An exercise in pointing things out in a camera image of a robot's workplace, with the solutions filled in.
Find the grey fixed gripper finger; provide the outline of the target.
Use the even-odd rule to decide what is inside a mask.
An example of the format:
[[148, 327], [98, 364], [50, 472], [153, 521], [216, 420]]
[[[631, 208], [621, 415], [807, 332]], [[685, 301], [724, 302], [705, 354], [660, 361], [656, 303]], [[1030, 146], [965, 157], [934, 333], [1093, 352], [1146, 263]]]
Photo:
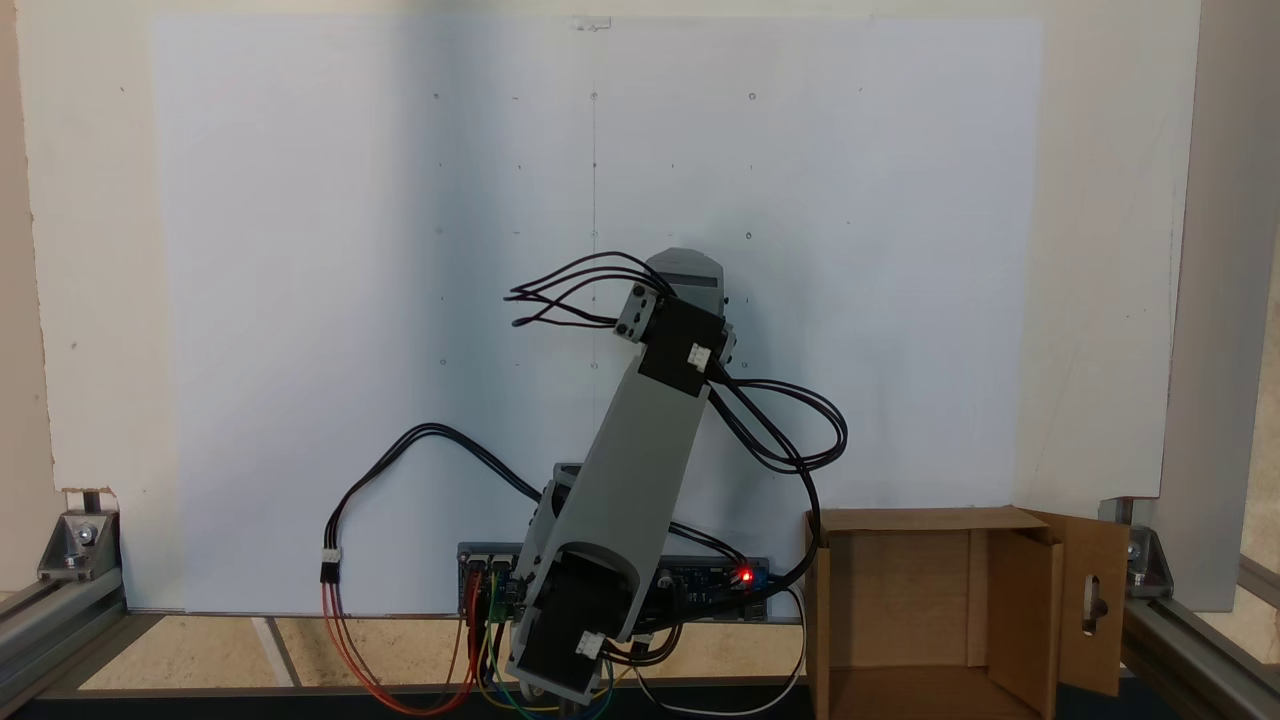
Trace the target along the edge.
[[722, 278], [719, 263], [694, 249], [667, 249], [654, 254], [646, 264], [664, 278]]

